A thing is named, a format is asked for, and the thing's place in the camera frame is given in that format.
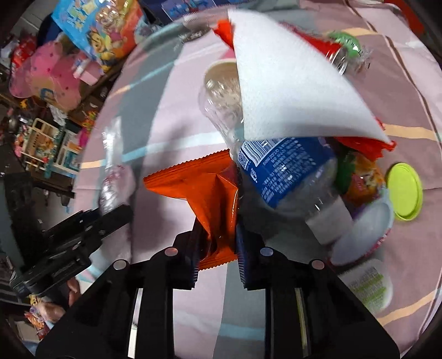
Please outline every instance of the white tissue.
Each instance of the white tissue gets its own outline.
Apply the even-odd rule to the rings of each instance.
[[[354,136],[389,143],[347,79],[313,46],[266,15],[229,10],[244,138]]]

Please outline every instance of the blue bottle label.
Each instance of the blue bottle label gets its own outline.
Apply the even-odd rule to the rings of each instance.
[[[323,138],[286,137],[244,142],[238,162],[264,201],[275,208],[305,177],[333,157]]]

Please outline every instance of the silver rivet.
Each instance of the silver rivet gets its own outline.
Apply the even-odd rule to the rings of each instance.
[[[176,249],[174,247],[166,248],[166,250],[164,251],[164,254],[167,255],[168,257],[176,256],[178,254],[178,249]]]
[[[322,269],[325,268],[325,264],[324,264],[323,261],[321,261],[321,260],[319,260],[319,259],[316,259],[316,260],[314,260],[314,261],[312,262],[312,267],[315,268],[315,269],[317,269],[317,270],[319,270],[319,271],[321,271]]]
[[[262,247],[259,252],[261,253],[262,256],[264,257],[270,257],[273,255],[273,249],[269,248],[269,247]]]
[[[114,262],[114,269],[116,269],[117,271],[119,271],[120,269],[124,269],[124,268],[126,268],[126,264],[127,263],[125,260],[122,260],[122,259],[116,260]]]

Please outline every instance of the yellow-green lid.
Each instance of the yellow-green lid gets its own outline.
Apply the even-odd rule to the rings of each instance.
[[[411,221],[422,209],[423,190],[419,175],[407,163],[391,167],[387,175],[387,188],[397,219]]]

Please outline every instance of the person's hand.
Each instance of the person's hand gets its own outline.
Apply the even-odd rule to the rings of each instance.
[[[80,284],[75,278],[71,278],[66,284],[69,288],[68,304],[71,307],[81,296]],[[40,301],[35,307],[38,309],[43,319],[51,323],[57,323],[65,313],[65,310],[62,307],[51,302]]]

